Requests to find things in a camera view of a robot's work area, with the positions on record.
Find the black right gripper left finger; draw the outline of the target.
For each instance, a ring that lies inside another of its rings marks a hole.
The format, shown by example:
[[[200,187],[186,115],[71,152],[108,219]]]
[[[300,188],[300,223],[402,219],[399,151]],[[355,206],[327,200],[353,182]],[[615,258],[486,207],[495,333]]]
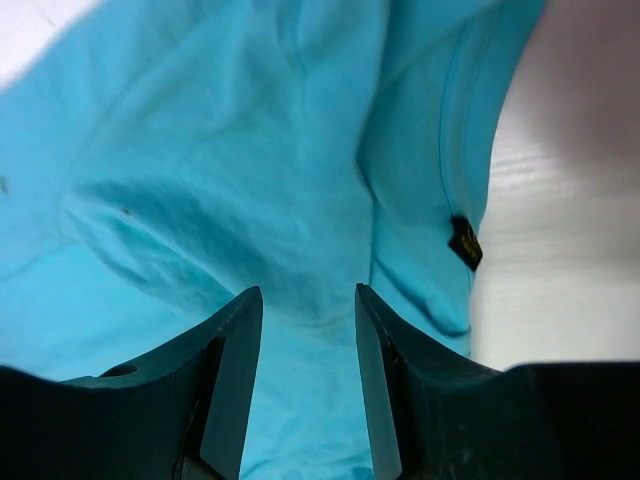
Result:
[[[97,377],[1,370],[5,479],[236,479],[261,344],[246,289],[209,319]]]

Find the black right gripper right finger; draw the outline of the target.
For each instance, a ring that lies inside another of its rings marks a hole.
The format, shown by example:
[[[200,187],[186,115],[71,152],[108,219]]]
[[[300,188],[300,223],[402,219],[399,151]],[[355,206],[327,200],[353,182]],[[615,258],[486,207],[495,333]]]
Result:
[[[500,372],[355,293],[359,367],[378,479],[635,479],[639,366],[522,364]]]

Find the turquoise t-shirt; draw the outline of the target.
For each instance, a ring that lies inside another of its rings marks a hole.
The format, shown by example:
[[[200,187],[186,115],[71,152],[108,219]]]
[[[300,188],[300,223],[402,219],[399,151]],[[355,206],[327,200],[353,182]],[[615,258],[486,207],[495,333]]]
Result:
[[[107,1],[1,96],[1,360],[97,374],[250,286],[245,479],[370,479],[354,292],[471,351],[540,1]]]

